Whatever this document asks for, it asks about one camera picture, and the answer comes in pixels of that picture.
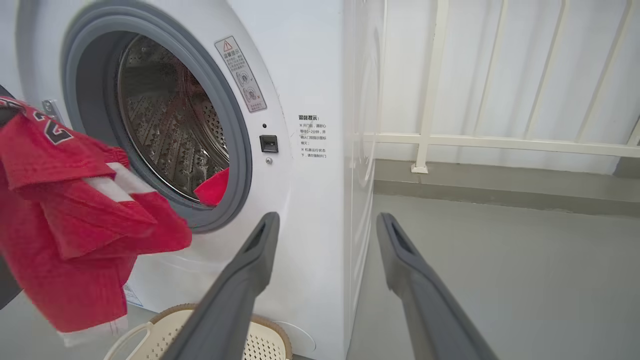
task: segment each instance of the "gray concrete ledge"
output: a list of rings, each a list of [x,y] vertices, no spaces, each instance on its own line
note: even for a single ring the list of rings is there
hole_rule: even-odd
[[[413,174],[411,164],[410,161],[376,160],[374,192],[640,218],[638,179],[450,163],[429,163],[429,174]]]

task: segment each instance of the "front-loading washing machine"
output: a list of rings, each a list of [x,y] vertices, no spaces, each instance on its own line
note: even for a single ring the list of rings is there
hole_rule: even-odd
[[[5,4],[0,84],[129,154],[193,231],[140,256],[127,299],[197,302],[269,211],[281,217],[254,311],[294,353],[344,359],[371,228],[385,0]],[[221,202],[194,189],[228,168]]]

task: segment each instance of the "beige plastic basket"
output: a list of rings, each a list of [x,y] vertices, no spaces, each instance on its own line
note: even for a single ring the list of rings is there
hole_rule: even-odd
[[[109,349],[104,360],[113,360],[115,355],[135,335],[146,331],[145,337],[127,357],[127,360],[156,360],[169,347],[184,326],[196,304],[170,307],[153,319],[124,334]],[[284,330],[265,318],[253,315],[244,345],[244,360],[291,360],[291,342]]]

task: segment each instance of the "washing machine opening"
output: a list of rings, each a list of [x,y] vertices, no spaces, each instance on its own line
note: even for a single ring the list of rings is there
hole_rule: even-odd
[[[123,148],[194,233],[225,226],[242,210],[252,178],[242,98],[213,56],[182,24],[149,4],[88,5],[68,28],[62,85],[68,120]],[[220,203],[193,190],[228,168]]]
[[[193,190],[229,166],[218,114],[196,77],[169,50],[139,35],[117,64],[116,99],[136,152],[171,189]]]

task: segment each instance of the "white metal railing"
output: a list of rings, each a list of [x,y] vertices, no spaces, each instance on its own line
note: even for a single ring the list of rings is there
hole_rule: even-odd
[[[506,12],[508,7],[508,0],[502,0],[502,6],[500,8],[500,18],[498,26],[495,32],[495,38],[493,41],[493,49],[489,62],[489,69],[484,82],[484,88],[482,92],[480,109],[476,118],[476,122],[473,126],[473,133],[471,136],[466,135],[434,135],[431,133],[431,125],[433,123],[433,110],[436,104],[436,95],[438,92],[438,82],[440,79],[440,67],[442,65],[442,55],[444,51],[445,33],[447,29],[447,14],[449,12],[449,0],[438,0],[438,10],[436,12],[436,24],[435,34],[433,38],[433,46],[431,49],[431,61],[428,69],[424,71],[424,75],[427,81],[426,94],[424,99],[424,111],[422,114],[422,124],[420,127],[420,133],[378,133],[376,134],[376,141],[382,143],[412,143],[418,145],[418,152],[415,160],[415,164],[412,166],[412,172],[426,174],[428,172],[426,166],[427,149],[430,145],[451,145],[451,146],[471,146],[471,147],[491,147],[498,149],[521,149],[521,150],[535,150],[535,151],[552,151],[552,152],[572,152],[577,154],[592,154],[592,155],[608,155],[608,156],[625,156],[631,158],[640,158],[640,146],[637,146],[640,142],[640,121],[636,124],[632,131],[629,141],[625,145],[610,144],[610,143],[587,143],[585,142],[585,134],[587,133],[594,120],[594,108],[597,107],[598,102],[601,100],[602,84],[607,81],[609,76],[609,68],[615,61],[619,50],[621,40],[625,37],[625,34],[629,25],[629,15],[635,8],[635,2],[637,0],[627,0],[625,9],[623,11],[620,23],[616,30],[615,37],[609,48],[609,53],[606,57],[604,66],[600,72],[598,82],[596,84],[595,91],[591,96],[587,112],[582,119],[582,123],[578,130],[577,136],[574,141],[559,141],[559,140],[536,140],[533,133],[538,122],[538,113],[540,110],[539,100],[542,98],[548,81],[548,69],[552,66],[556,55],[556,44],[558,38],[561,38],[563,31],[566,12],[569,0],[561,0],[560,10],[556,20],[556,26],[549,45],[549,50],[545,64],[538,83],[538,89],[531,106],[529,118],[525,128],[524,135],[519,138],[515,137],[494,137],[494,136],[481,136],[478,134],[478,129],[481,128],[485,121],[485,108],[487,94],[489,94],[493,72],[495,70],[495,63],[497,62],[498,55],[500,53],[500,47],[502,45],[502,38],[504,32],[504,19],[506,18]],[[365,139],[373,140],[373,134],[365,135]]]

